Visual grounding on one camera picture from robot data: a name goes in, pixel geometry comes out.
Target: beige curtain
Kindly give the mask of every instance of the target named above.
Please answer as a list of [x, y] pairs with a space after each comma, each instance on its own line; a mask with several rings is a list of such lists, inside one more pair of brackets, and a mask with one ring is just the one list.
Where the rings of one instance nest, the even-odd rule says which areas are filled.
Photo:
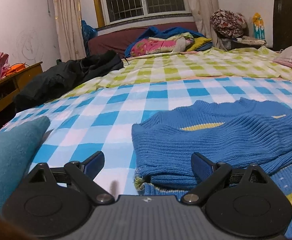
[[188, 0], [188, 4], [198, 31], [212, 38], [215, 47], [223, 49], [221, 40], [210, 24], [211, 15], [219, 9], [218, 0]]
[[79, 0], [54, 0], [54, 10], [62, 61], [86, 57]]

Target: wooden desk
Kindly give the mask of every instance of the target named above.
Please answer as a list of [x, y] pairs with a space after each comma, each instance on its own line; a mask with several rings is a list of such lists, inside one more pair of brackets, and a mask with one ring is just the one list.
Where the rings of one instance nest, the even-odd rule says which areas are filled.
[[42, 73], [42, 63], [43, 62], [36, 63], [0, 80], [0, 112], [13, 102], [13, 97], [30, 82], [34, 76]]

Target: window frame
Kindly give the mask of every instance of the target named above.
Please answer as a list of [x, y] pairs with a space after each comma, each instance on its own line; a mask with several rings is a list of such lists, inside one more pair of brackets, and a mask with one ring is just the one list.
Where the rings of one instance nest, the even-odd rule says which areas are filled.
[[129, 20], [133, 20], [133, 19], [143, 19], [143, 18], [151, 17], [151, 16], [190, 13], [189, 5], [188, 5], [187, 0], [183, 0], [184, 1], [184, 5], [185, 5], [185, 11], [169, 11], [169, 12], [159, 12], [159, 13], [148, 13], [146, 0], [141, 0], [142, 1], [142, 7], [143, 7], [144, 15], [135, 16], [135, 17], [129, 17], [129, 18], [126, 18], [126, 19], [122, 19], [122, 20], [117, 20], [117, 21], [112, 21], [111, 22], [110, 19], [109, 19], [106, 0], [100, 0], [100, 1], [101, 1], [102, 15], [103, 15], [103, 18], [104, 18], [105, 25], [121, 23], [121, 22], [129, 21]]

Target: green checkered bed sheet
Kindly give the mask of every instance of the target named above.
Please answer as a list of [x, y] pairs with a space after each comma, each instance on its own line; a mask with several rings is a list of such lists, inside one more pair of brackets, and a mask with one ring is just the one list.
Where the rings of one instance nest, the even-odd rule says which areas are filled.
[[76, 87], [62, 98], [90, 93], [101, 87], [164, 82], [192, 77], [241, 76], [292, 80], [292, 69], [273, 63], [278, 54], [266, 47], [229, 52], [212, 48], [204, 52], [161, 53], [129, 58], [124, 68]]

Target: yellow pillow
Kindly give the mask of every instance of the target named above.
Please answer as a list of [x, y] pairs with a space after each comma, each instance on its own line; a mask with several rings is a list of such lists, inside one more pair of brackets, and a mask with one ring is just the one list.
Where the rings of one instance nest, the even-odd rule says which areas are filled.
[[209, 39], [209, 38], [205, 38], [205, 37], [199, 37], [199, 38], [195, 38], [195, 42], [193, 45], [191, 45], [191, 47], [189, 49], [187, 49], [187, 52], [193, 51], [197, 48], [199, 48], [200, 46], [203, 46], [205, 43], [212, 41], [213, 39]]

